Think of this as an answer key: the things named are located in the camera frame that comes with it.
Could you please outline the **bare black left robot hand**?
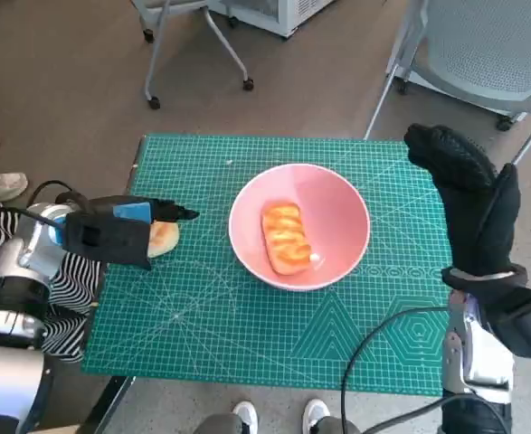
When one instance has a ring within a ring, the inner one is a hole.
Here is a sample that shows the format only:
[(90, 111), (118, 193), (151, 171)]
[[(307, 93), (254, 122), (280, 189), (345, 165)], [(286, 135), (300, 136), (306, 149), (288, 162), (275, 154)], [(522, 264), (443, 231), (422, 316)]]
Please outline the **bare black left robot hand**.
[(89, 200), (89, 204), (94, 212), (146, 223), (191, 221), (200, 215), (172, 200), (134, 195), (101, 197)]

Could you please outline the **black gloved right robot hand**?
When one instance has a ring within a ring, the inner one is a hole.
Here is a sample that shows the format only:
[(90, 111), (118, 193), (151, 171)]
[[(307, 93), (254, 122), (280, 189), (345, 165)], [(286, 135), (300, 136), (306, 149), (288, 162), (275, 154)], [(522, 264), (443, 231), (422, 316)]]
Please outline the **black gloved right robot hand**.
[(513, 271), (517, 168), (498, 171), (483, 148), (442, 125), (412, 124), (403, 140), (409, 160), (430, 173), (442, 199), (452, 267), (476, 277)]

